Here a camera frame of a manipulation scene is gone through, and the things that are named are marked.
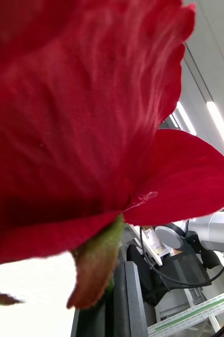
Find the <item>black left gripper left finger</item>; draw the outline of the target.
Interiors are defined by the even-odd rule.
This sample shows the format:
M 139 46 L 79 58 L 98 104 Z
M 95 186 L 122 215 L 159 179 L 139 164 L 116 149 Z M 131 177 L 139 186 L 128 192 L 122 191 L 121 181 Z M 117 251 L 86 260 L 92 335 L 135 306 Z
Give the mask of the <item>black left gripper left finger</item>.
M 75 310 L 70 336 L 114 336 L 114 287 L 89 309 Z

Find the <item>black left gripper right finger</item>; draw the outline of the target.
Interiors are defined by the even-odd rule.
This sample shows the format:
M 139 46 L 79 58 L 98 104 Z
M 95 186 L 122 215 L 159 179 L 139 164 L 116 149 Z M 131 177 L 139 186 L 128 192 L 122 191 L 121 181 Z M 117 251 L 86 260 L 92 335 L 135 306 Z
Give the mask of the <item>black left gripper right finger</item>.
M 121 262 L 114 272 L 114 336 L 148 336 L 138 269 Z

